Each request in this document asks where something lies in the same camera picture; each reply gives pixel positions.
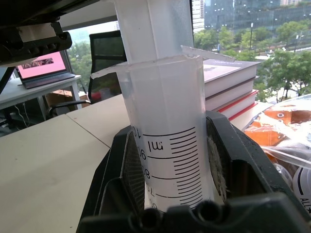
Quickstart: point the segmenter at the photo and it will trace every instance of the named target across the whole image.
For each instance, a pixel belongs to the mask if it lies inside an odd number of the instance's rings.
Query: office chair
[[[89,38],[92,57],[91,73],[127,61],[120,31],[90,34]],[[68,101],[52,105],[48,109],[48,118],[53,117],[53,112],[57,108],[82,103],[93,104],[119,94],[121,94],[121,89],[116,73],[107,74],[96,79],[90,78],[88,86],[89,101]]]

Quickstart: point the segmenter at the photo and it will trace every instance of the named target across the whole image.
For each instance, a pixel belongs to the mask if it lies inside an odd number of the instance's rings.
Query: red book edge
[[[259,92],[259,91],[257,91],[257,90],[253,90],[252,93],[250,93],[250,94],[248,94],[247,96],[244,96],[243,98],[241,98],[241,99],[239,99],[239,100],[237,100],[237,101],[235,101],[235,102],[233,102],[233,103],[231,103],[231,104],[229,104],[229,105],[227,105],[227,106],[225,106],[225,107],[219,109],[218,112],[221,113],[221,112],[227,110],[228,108],[231,108],[233,105],[236,105],[237,103],[241,102],[242,100],[244,100],[244,99],[246,99],[246,98],[248,98],[248,97],[250,97],[250,96],[252,96],[252,95],[257,94],[258,92]]]
[[[235,115],[233,115],[232,117],[229,118],[229,121],[232,121],[233,119],[237,118],[238,116],[242,115],[243,113],[245,113],[246,111],[250,110],[251,108],[253,108],[254,106],[256,106],[258,104],[258,102],[255,102],[251,105],[249,105],[247,108],[244,108],[242,111],[236,113]]]

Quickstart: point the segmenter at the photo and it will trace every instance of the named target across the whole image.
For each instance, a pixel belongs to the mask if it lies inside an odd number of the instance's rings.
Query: pink screen
[[[21,78],[31,78],[42,74],[66,69],[60,52],[50,53],[37,57],[32,62],[18,66]]]

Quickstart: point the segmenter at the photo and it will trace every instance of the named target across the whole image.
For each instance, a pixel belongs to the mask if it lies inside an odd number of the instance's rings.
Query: stack of books
[[[258,62],[204,61],[205,108],[218,111],[229,120],[256,105],[253,90]]]

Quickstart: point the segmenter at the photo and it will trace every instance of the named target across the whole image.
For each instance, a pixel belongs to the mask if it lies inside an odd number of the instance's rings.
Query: desk
[[[0,95],[0,110],[13,106],[18,103],[25,102],[34,98],[38,98],[38,102],[41,108],[42,115],[46,119],[46,107],[42,96],[50,92],[62,89],[65,87],[71,88],[72,96],[74,100],[80,100],[79,90],[77,86],[77,80],[81,78],[80,75],[76,75],[74,78],[63,80],[56,83],[51,83],[31,89],[26,89],[20,79],[12,79],[5,86],[3,92]]]
[[[270,106],[271,104],[259,102],[231,123],[242,130],[254,116]],[[109,147],[114,135],[130,125],[122,95],[67,113],[67,116]]]
[[[1,137],[0,148],[0,232],[76,232],[109,148],[66,115]]]

